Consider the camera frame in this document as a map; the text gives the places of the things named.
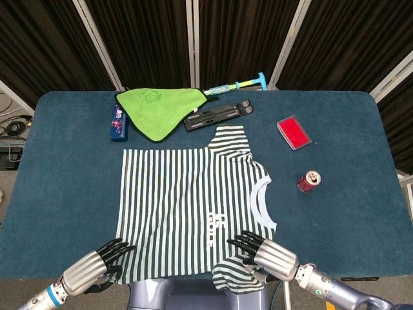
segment red can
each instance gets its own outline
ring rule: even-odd
[[[297,187],[301,192],[309,192],[316,188],[321,182],[320,173],[317,171],[308,171],[297,181]]]

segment robot finger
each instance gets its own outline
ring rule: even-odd
[[[122,242],[122,243],[119,243],[117,245],[111,246],[106,251],[101,252],[100,255],[103,257],[103,259],[105,259],[105,257],[110,257],[114,253],[117,253],[120,249],[122,249],[124,247],[127,247],[128,244],[129,244],[129,242]]]
[[[106,256],[103,258],[103,260],[105,261],[106,266],[108,265],[112,265],[112,263],[114,261],[116,261],[119,257],[121,257],[122,255],[124,255],[125,253],[132,251],[136,249],[135,245],[129,246],[129,247],[124,247],[120,250],[117,250],[116,252],[114,252],[111,256]]]
[[[246,244],[249,244],[249,246],[253,247],[254,249],[259,248],[259,246],[262,244],[262,242],[256,242],[255,239],[249,238],[247,236],[235,236],[236,240],[241,240],[242,242],[245,242]]]
[[[229,244],[233,244],[236,247],[241,248],[242,250],[244,250],[245,252],[247,252],[248,254],[251,254],[252,256],[255,256],[255,254],[257,253],[257,250],[253,249],[252,247],[250,247],[248,244],[238,241],[238,240],[231,240],[228,239],[227,242]]]
[[[256,265],[256,263],[254,263],[254,260],[251,257],[243,258],[243,264],[244,265]]]
[[[244,235],[250,237],[251,239],[253,239],[253,240],[255,240],[256,242],[258,242],[260,245],[261,245],[261,243],[263,243],[264,240],[265,240],[263,237],[261,237],[261,236],[259,236],[259,235],[257,235],[257,234],[254,234],[253,232],[250,232],[250,231],[241,231],[241,234],[244,234]]]
[[[108,268],[108,271],[105,272],[105,274],[111,275],[111,274],[117,273],[119,271],[122,271],[122,266],[120,266],[120,265],[110,266]]]
[[[111,246],[113,246],[113,245],[115,245],[115,244],[117,244],[121,241],[122,241],[122,238],[113,239],[113,240],[109,241],[108,243],[104,244],[104,246],[102,246],[98,250],[96,250],[96,252],[101,254],[102,252],[105,252],[108,248],[110,248]]]

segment striped t-shirt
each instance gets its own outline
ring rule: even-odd
[[[273,238],[270,182],[243,126],[218,127],[201,149],[125,150],[116,236],[137,249],[122,256],[120,283],[212,272],[217,289],[262,289],[227,239],[242,230]]]

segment green cloth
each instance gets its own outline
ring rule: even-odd
[[[194,109],[207,101],[197,88],[138,88],[116,95],[136,128],[153,142],[163,141]]]

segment blue box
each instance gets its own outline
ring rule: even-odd
[[[126,113],[115,102],[114,111],[112,114],[112,126],[110,127],[110,139],[113,141],[127,141],[128,140],[129,120]]]

